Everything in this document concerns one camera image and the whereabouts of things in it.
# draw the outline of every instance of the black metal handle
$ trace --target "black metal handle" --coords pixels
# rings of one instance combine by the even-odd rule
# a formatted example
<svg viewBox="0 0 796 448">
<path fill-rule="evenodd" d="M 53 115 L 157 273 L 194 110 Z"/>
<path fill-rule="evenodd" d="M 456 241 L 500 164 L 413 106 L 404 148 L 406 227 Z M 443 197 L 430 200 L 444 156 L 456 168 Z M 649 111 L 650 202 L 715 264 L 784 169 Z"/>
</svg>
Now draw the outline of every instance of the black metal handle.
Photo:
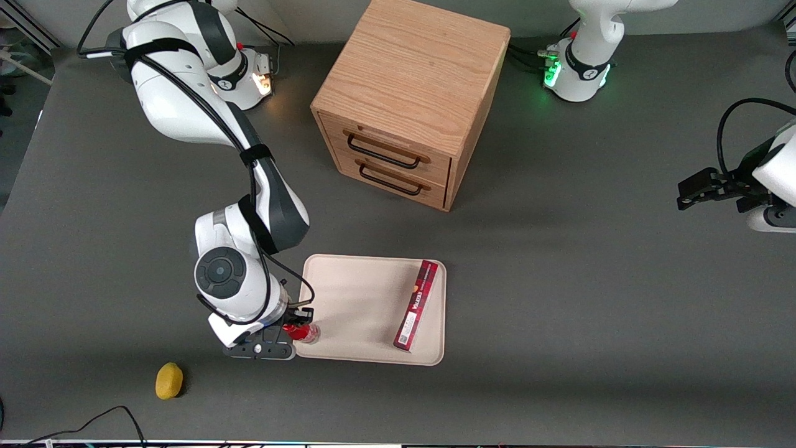
<svg viewBox="0 0 796 448">
<path fill-rule="evenodd" d="M 353 137 L 354 137 L 353 134 L 349 134 L 348 145 L 349 145 L 349 147 L 351 149 L 353 149 L 354 151 L 359 152 L 361 154 L 369 155 L 371 157 L 375 157 L 375 158 L 377 158 L 377 159 L 379 159 L 381 161 L 384 161 L 384 162 L 387 162 L 387 163 L 392 163 L 393 165 L 397 165 L 398 167 L 402 167 L 402 168 L 405 168 L 407 170 L 414 170 L 415 168 L 417 168 L 417 165 L 420 163 L 420 157 L 415 157 L 415 162 L 414 163 L 405 163 L 405 162 L 401 162 L 400 160 L 395 160 L 395 159 L 392 159 L 390 157 L 387 157 L 386 155 L 381 155 L 381 154 L 379 154 L 377 152 L 370 151 L 369 149 L 365 149 L 365 148 L 363 148 L 361 146 L 357 146 L 357 145 L 353 144 Z"/>
<path fill-rule="evenodd" d="M 385 187 L 392 188 L 393 190 L 398 190 L 401 193 L 403 193 L 405 195 L 409 195 L 409 196 L 417 196 L 417 195 L 420 194 L 420 191 L 423 189 L 422 185 L 418 185 L 417 186 L 417 190 L 412 191 L 412 190 L 408 190 L 408 189 L 403 188 L 403 187 L 398 187 L 397 185 L 393 185 L 393 184 L 387 182 L 386 180 L 382 180 L 382 179 L 379 179 L 377 177 L 373 177 L 371 175 L 367 175 L 367 174 L 365 174 L 365 164 L 364 163 L 359 166 L 359 175 L 362 176 L 363 178 L 367 179 L 367 180 L 373 181 L 373 182 L 378 183 L 380 185 L 384 185 Z"/>
</svg>

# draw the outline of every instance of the red bottle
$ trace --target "red bottle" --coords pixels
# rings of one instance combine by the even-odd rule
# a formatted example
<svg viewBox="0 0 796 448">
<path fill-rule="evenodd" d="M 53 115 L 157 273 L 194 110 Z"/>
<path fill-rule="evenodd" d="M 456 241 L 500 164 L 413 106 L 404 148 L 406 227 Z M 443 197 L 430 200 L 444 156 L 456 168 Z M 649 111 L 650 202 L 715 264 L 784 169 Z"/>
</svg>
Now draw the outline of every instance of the red bottle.
<svg viewBox="0 0 796 448">
<path fill-rule="evenodd" d="M 292 340 L 296 342 L 303 342 L 304 344 L 312 344 L 313 342 L 317 342 L 321 335 L 321 329 L 318 328 L 316 324 L 306 324 L 300 327 L 297 327 L 293 324 L 287 324 L 282 326 L 282 330 L 284 330 Z"/>
</svg>

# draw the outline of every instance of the cardboard box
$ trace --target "cardboard box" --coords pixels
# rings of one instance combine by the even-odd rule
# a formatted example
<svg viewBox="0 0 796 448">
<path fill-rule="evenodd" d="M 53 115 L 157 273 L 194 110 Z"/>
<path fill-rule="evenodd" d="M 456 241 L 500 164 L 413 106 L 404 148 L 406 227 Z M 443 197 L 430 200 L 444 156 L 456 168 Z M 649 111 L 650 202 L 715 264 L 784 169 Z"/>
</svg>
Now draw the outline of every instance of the cardboard box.
<svg viewBox="0 0 796 448">
<path fill-rule="evenodd" d="M 423 308 L 425 308 L 426 300 L 431 292 L 431 286 L 434 284 L 437 267 L 436 263 L 428 260 L 423 260 L 423 264 L 420 265 L 420 272 L 415 281 L 415 290 L 412 292 L 412 298 L 404 314 L 404 321 L 392 342 L 392 345 L 406 352 L 410 352 L 412 349 L 412 341 L 415 339 L 415 333 L 423 315 Z"/>
</svg>

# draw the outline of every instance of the gray table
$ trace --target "gray table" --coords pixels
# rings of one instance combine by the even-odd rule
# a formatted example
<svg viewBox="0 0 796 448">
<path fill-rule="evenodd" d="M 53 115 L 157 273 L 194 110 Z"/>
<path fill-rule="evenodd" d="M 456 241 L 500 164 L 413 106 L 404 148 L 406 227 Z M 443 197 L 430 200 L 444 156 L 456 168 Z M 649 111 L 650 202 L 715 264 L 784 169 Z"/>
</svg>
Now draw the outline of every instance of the gray table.
<svg viewBox="0 0 796 448">
<path fill-rule="evenodd" d="M 4 437 L 124 403 L 152 439 L 794 444 L 796 238 L 674 200 L 715 165 L 731 102 L 793 102 L 779 27 L 628 37 L 587 104 L 506 64 L 449 214 L 334 170 L 309 103 L 340 48 L 286 49 L 276 95 L 248 112 L 312 221 L 280 258 L 442 260 L 443 362 L 224 358 L 188 248 L 197 216 L 247 192 L 236 153 L 159 135 L 110 67 L 61 54 L 0 218 Z M 739 111 L 728 163 L 786 120 Z M 189 386 L 162 402 L 167 361 Z M 84 437 L 135 433 L 116 415 Z"/>
</svg>

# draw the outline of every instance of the tray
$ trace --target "tray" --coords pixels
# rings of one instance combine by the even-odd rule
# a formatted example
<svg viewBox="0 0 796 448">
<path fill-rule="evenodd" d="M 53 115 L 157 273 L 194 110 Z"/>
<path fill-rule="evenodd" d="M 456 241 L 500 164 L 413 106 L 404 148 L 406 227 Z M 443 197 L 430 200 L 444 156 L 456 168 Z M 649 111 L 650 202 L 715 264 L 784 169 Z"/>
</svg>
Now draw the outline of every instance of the tray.
<svg viewBox="0 0 796 448">
<path fill-rule="evenodd" d="M 423 310 L 412 352 L 392 345 L 404 320 L 422 259 L 317 254 L 304 263 L 315 289 L 314 344 L 296 343 L 303 358 L 433 366 L 445 354 L 445 265 L 439 268 Z M 301 297 L 310 298 L 302 286 Z"/>
</svg>

